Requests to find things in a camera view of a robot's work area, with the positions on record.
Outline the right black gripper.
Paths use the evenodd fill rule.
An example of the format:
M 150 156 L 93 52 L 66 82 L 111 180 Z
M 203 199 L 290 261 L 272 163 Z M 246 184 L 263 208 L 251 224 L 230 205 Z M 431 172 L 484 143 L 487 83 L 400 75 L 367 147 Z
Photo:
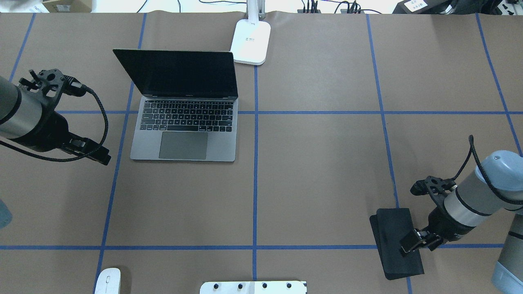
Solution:
M 428 216 L 427 230 L 412 229 L 400 240 L 400 253 L 407 256 L 421 248 L 433 251 L 443 245 L 443 239 L 458 241 L 475 228 L 461 224 L 436 208 Z

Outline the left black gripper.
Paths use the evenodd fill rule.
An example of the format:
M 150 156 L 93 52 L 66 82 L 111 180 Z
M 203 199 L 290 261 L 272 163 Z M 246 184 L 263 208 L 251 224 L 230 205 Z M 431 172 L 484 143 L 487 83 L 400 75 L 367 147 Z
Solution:
M 25 138 L 25 147 L 36 152 L 49 152 L 63 145 L 67 145 L 72 154 L 85 156 L 103 165 L 108 165 L 112 158 L 110 151 L 102 144 L 85 137 L 73 138 L 67 120 L 55 111 Z

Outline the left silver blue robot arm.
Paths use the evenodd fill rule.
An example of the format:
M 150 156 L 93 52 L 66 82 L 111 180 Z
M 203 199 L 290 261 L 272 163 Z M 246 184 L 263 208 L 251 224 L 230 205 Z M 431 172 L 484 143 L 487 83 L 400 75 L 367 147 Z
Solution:
M 60 71 L 31 71 L 32 80 L 21 78 L 17 85 L 1 78 L 1 145 L 26 156 L 55 163 L 88 158 L 102 165 L 111 160 L 103 146 L 108 134 L 108 117 L 99 96 L 76 78 Z M 67 120 L 56 112 L 62 94 L 82 97 L 89 93 L 103 116 L 100 142 L 69 131 Z

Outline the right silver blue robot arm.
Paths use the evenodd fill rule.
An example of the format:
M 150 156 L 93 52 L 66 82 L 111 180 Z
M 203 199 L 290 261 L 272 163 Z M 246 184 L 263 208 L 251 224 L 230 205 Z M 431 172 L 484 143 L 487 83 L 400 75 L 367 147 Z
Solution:
M 499 150 L 483 161 L 476 159 L 474 171 L 456 183 L 454 178 L 429 176 L 411 187 L 415 196 L 429 195 L 436 208 L 423 229 L 410 229 L 400 240 L 403 256 L 420 248 L 435 250 L 460 240 L 495 212 L 515 214 L 494 266 L 492 284 L 505 294 L 522 292 L 522 157 Z

